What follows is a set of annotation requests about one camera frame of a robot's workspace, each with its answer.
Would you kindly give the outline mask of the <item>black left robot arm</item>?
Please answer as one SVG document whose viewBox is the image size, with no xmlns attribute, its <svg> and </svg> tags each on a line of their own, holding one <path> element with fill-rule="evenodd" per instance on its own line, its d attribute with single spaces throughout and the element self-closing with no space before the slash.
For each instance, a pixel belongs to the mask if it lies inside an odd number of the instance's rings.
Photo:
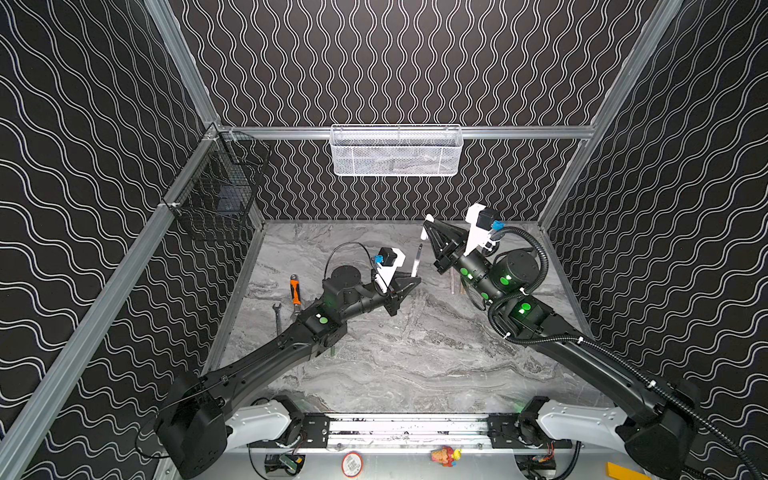
<svg viewBox="0 0 768 480">
<path fill-rule="evenodd" d="M 319 298 L 273 340 L 245 357 L 203 376 L 184 372 L 172 383 L 153 430 L 184 479 L 193 479 L 228 450 L 256 441 L 298 434 L 303 415 L 280 397 L 257 407 L 257 394 L 292 368 L 334 346 L 347 331 L 349 319 L 384 308 L 396 315 L 420 277 L 396 271 L 389 284 L 365 284 L 351 265 L 324 279 Z"/>
</svg>

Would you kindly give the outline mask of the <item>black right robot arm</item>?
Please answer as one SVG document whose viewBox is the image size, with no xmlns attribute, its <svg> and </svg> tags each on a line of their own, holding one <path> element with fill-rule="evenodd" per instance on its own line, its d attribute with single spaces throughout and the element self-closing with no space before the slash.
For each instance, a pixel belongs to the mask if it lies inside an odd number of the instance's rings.
<svg viewBox="0 0 768 480">
<path fill-rule="evenodd" d="M 601 414 L 577 414 L 548 397 L 531 400 L 519 416 L 529 443 L 546 439 L 601 445 L 627 454 L 663 479 L 692 470 L 686 464 L 697 427 L 697 390 L 645 373 L 572 327 L 535 297 L 549 271 L 545 247 L 526 230 L 497 221 L 469 230 L 427 217 L 439 273 L 459 273 L 483 300 L 492 330 L 502 340 L 557 361 L 600 390 L 614 404 Z"/>
</svg>

